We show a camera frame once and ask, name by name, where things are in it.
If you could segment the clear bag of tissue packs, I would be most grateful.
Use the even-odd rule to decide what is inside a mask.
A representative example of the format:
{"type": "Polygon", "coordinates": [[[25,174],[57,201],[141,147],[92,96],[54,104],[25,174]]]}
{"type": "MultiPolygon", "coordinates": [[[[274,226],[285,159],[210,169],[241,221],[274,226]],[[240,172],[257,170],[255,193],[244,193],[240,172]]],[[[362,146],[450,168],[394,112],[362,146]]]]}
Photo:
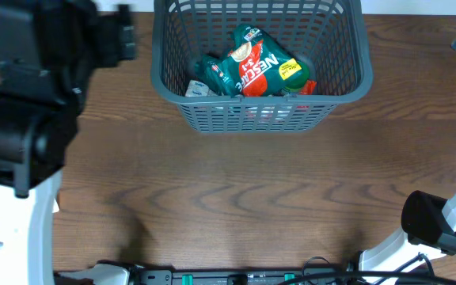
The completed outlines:
{"type": "Polygon", "coordinates": [[[191,80],[188,83],[188,88],[185,92],[186,97],[216,97],[217,93],[212,91],[208,85],[196,81],[191,80]]]}

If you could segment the green Nescafe coffee bag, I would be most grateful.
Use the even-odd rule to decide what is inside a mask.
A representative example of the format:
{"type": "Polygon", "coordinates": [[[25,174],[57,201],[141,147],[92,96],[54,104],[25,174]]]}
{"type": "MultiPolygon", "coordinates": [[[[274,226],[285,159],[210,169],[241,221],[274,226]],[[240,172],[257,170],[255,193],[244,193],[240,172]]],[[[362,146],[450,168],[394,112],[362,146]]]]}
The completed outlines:
{"type": "Polygon", "coordinates": [[[283,92],[285,85],[308,66],[279,46],[264,30],[240,24],[232,33],[234,46],[219,58],[203,55],[195,64],[197,78],[218,95],[268,97],[283,92]]]}

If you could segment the green lid jar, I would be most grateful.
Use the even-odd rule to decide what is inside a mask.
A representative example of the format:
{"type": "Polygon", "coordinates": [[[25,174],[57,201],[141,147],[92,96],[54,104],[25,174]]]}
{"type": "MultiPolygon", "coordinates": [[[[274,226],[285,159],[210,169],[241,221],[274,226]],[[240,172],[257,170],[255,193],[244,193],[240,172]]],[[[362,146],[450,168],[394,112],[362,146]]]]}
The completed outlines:
{"type": "Polygon", "coordinates": [[[297,78],[289,81],[283,88],[284,93],[298,93],[303,89],[306,83],[309,81],[309,75],[302,73],[297,78]]]}

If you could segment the orange spaghetti packet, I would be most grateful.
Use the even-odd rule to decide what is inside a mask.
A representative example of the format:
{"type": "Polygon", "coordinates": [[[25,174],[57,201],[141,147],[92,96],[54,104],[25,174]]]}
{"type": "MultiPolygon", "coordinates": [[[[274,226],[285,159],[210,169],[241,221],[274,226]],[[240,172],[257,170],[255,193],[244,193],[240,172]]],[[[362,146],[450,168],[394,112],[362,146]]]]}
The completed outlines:
{"type": "Polygon", "coordinates": [[[308,80],[306,84],[298,92],[299,95],[312,95],[316,89],[317,83],[313,80],[308,80]]]}

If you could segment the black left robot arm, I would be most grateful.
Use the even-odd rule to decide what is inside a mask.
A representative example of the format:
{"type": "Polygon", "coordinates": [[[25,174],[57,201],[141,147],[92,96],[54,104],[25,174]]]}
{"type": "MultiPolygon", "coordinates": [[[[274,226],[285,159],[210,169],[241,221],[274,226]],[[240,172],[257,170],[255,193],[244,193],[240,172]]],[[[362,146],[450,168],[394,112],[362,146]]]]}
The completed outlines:
{"type": "Polygon", "coordinates": [[[0,284],[91,283],[53,270],[54,207],[93,73],[136,56],[128,4],[0,0],[0,284]]]}

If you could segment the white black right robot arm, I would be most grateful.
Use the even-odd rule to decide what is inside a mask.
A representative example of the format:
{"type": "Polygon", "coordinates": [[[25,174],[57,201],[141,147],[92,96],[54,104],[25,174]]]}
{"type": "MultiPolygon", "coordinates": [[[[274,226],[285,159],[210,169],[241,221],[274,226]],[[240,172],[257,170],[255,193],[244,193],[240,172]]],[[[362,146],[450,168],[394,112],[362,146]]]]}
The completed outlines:
{"type": "Polygon", "coordinates": [[[430,269],[427,275],[413,270],[421,264],[456,255],[456,194],[444,199],[414,191],[405,201],[401,225],[382,243],[360,253],[351,272],[366,284],[396,284],[402,280],[439,284],[430,269]]]}

